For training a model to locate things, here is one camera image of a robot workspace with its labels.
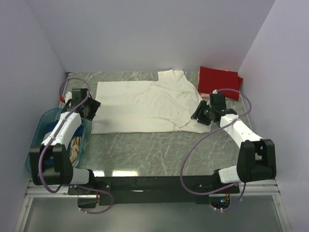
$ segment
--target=cable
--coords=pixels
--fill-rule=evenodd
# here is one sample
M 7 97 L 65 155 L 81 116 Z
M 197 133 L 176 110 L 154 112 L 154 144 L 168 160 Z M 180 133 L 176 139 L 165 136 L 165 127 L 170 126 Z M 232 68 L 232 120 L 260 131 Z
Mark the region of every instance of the cable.
M 60 89 L 59 89 L 60 98 L 62 97 L 62 91 L 63 91 L 64 84 L 65 84 L 66 82 L 70 81 L 70 80 L 80 80 L 80 81 L 84 82 L 84 83 L 86 84 L 87 88 L 88 88 L 88 91 L 87 91 L 86 97 L 85 97 L 77 106 L 75 106 L 75 107 L 65 116 L 64 120 L 61 121 L 59 127 L 57 128 L 57 130 L 55 131 L 55 133 L 53 134 L 53 136 L 50 138 L 50 140 L 48 141 L 47 145 L 44 147 L 44 149 L 43 149 L 43 151 L 42 151 L 42 153 L 41 153 L 41 155 L 40 155 L 40 158 L 39 158 L 39 177 L 40 177 L 40 180 L 41 180 L 43 186 L 46 188 L 47 191 L 49 191 L 49 192 L 51 192 L 51 193 L 57 193 L 57 192 L 60 190 L 60 188 L 62 187 L 62 185 L 59 185 L 59 186 L 57 187 L 56 190 L 52 190 L 52 189 L 50 189 L 50 188 L 48 187 L 47 183 L 45 182 L 44 177 L 43 177 L 43 171 L 42 171 L 42 162 L 43 162 L 44 154 L 45 154 L 45 152 L 47 151 L 48 147 L 49 147 L 49 146 L 51 145 L 51 143 L 53 142 L 53 140 L 55 140 L 55 137 L 56 137 L 56 136 L 59 134 L 59 132 L 61 131 L 61 129 L 62 129 L 64 123 L 66 122 L 66 120 L 67 120 L 67 119 L 70 117 L 70 115 L 72 115 L 81 105 L 83 105 L 83 104 L 87 101 L 88 97 L 90 96 L 90 86 L 89 86 L 89 84 L 88 84 L 86 81 L 84 81 L 84 80 L 82 80 L 82 79 L 80 79 L 80 78 L 71 77 L 71 78 L 66 79 L 66 80 L 61 84 Z M 87 188 L 87 187 L 84 187 L 84 186 L 81 186 L 81 185 L 77 185 L 77 186 L 78 186 L 79 188 L 81 188 L 81 189 L 85 189 L 85 190 L 89 190 L 89 191 L 100 192 L 100 193 L 103 193 L 103 194 L 107 194 L 107 195 L 109 195 L 109 196 L 111 197 L 111 204 L 110 204 L 106 209 L 104 209 L 104 210 L 102 210 L 102 211 L 99 211 L 99 212 L 88 212 L 88 211 L 86 211 L 86 210 L 84 210 L 84 209 L 81 209 L 81 211 L 83 211 L 83 212 L 85 212 L 85 213 L 89 213 L 89 214 L 100 214 L 100 213 L 106 212 L 107 210 L 109 210 L 109 209 L 112 207 L 112 205 L 113 205 L 113 203 L 114 203 L 114 198 L 113 198 L 113 196 L 112 196 L 109 192 L 106 192 L 106 191 L 103 191 L 103 190 L 99 190 L 99 189 Z
M 244 98 L 247 100 L 248 104 L 249 104 L 249 110 L 248 110 L 247 112 L 245 112 L 245 113 L 239 115 L 238 118 L 241 118 L 241 117 L 243 117 L 243 116 L 245 116 L 245 115 L 247 115 L 248 113 L 251 112 L 251 110 L 252 110 L 251 102 L 250 102 L 250 100 L 249 100 L 244 94 L 242 94 L 242 93 L 241 93 L 240 91 L 238 91 L 238 90 L 231 89 L 231 88 L 222 88 L 222 89 L 219 89 L 218 92 L 219 92 L 219 91 L 226 91 L 226 90 L 227 90 L 227 91 L 237 92 L 237 93 L 241 94 L 242 97 L 244 97 Z M 192 193 L 192 194 L 194 194 L 194 195 L 205 196 L 205 195 L 217 193 L 217 192 L 219 192 L 219 191 L 222 191 L 222 190 L 224 190 L 224 189 L 228 189 L 228 188 L 230 188 L 230 187 L 232 187 L 232 186 L 234 186 L 234 185 L 237 185 L 237 183 L 232 183 L 232 184 L 229 184 L 229 185 L 227 185 L 227 186 L 224 186 L 224 187 L 222 187 L 222 188 L 218 188 L 218 189 L 213 190 L 213 191 L 210 191 L 210 192 L 194 192 L 194 191 L 190 190 L 190 189 L 184 184 L 184 182 L 183 182 L 183 170 L 184 170 L 185 163 L 187 162 L 187 160 L 188 160 L 189 156 L 191 155 L 192 151 L 197 147 L 197 145 L 199 145 L 200 142 L 202 142 L 202 141 L 203 141 L 204 139 L 206 139 L 208 136 L 210 136 L 210 135 L 212 135 L 212 134 L 215 134 L 216 132 L 221 131 L 221 130 L 223 130 L 223 129 L 229 127 L 229 126 L 231 126 L 232 124 L 234 124 L 234 123 L 238 120 L 238 118 L 234 119 L 234 120 L 233 120 L 232 122 L 230 122 L 229 124 L 227 124 L 227 125 L 225 125 L 225 126 L 223 126 L 223 127 L 220 127 L 220 128 L 218 128 L 218 129 L 216 129 L 216 130 L 214 130 L 214 131 L 212 131 L 212 132 L 206 134 L 205 136 L 203 136 L 203 137 L 190 149 L 189 153 L 188 153 L 188 154 L 186 155 L 186 157 L 184 158 L 184 160 L 183 160 L 183 162 L 182 162 L 182 165 L 181 165 L 181 168 L 180 168 L 180 182 L 181 182 L 181 184 L 182 184 L 182 187 L 183 187 L 186 191 L 188 191 L 188 192 L 190 192 L 190 193 Z

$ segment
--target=black metal frame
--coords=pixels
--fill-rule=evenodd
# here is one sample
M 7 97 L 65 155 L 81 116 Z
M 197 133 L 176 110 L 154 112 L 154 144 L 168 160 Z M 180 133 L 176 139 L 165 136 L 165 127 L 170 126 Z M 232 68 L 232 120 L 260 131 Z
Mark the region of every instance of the black metal frame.
M 226 186 L 220 182 L 218 171 L 213 175 L 184 176 L 185 185 L 195 192 L 209 192 Z M 209 204 L 209 195 L 196 196 L 187 192 L 180 183 L 179 176 L 127 176 L 95 177 L 95 189 L 111 193 L 115 204 L 125 203 L 180 203 L 194 202 Z M 239 187 L 229 188 L 231 193 L 239 193 Z M 96 192 L 85 191 L 78 187 L 69 188 L 69 195 L 96 195 Z M 96 199 L 79 198 L 80 208 L 94 208 Z M 108 195 L 100 195 L 99 205 L 109 205 Z

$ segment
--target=folded cloth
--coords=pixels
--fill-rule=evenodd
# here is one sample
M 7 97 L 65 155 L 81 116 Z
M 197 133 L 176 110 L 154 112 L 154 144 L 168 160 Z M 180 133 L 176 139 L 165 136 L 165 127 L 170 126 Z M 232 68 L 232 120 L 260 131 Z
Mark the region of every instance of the folded cloth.
M 98 82 L 101 103 L 92 134 L 190 131 L 205 133 L 210 126 L 191 120 L 202 100 L 183 71 L 158 72 L 159 81 Z
M 198 91 L 202 94 L 210 94 L 215 89 L 232 88 L 239 90 L 243 79 L 237 72 L 200 67 Z M 227 98 L 239 100 L 239 94 L 232 91 L 222 91 Z

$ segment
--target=red towel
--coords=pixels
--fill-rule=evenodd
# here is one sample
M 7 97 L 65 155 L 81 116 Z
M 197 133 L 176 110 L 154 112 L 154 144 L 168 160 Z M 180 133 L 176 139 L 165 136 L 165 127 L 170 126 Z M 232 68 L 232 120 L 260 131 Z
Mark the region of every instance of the red towel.
M 232 88 L 240 89 L 243 79 L 237 72 L 227 72 L 217 69 L 201 67 L 199 71 L 198 91 L 200 93 L 211 93 L 215 89 Z M 222 91 L 227 98 L 239 100 L 239 94 L 232 91 Z

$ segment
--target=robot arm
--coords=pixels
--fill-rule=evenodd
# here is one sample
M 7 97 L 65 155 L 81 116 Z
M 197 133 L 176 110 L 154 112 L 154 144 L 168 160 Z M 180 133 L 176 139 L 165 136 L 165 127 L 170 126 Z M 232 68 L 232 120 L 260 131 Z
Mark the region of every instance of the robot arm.
M 72 100 L 67 102 L 62 109 L 60 119 L 51 134 L 39 146 L 30 148 L 30 164 L 32 179 L 35 185 L 41 185 L 39 177 L 39 158 L 43 148 L 53 138 L 48 146 L 42 163 L 43 177 L 48 185 L 68 184 L 90 184 L 94 181 L 92 170 L 73 168 L 70 161 L 70 154 L 67 152 L 69 143 L 84 120 L 92 120 L 100 102 L 89 97 L 87 101 L 67 119 L 69 112 L 77 106 L 87 95 L 87 89 L 73 89 Z
M 252 182 L 273 179 L 276 176 L 275 146 L 272 140 L 263 139 L 249 129 L 233 109 L 227 109 L 225 95 L 211 93 L 210 101 L 201 101 L 191 117 L 209 125 L 212 121 L 219 127 L 236 122 L 224 130 L 239 147 L 237 165 L 218 171 L 222 183 Z

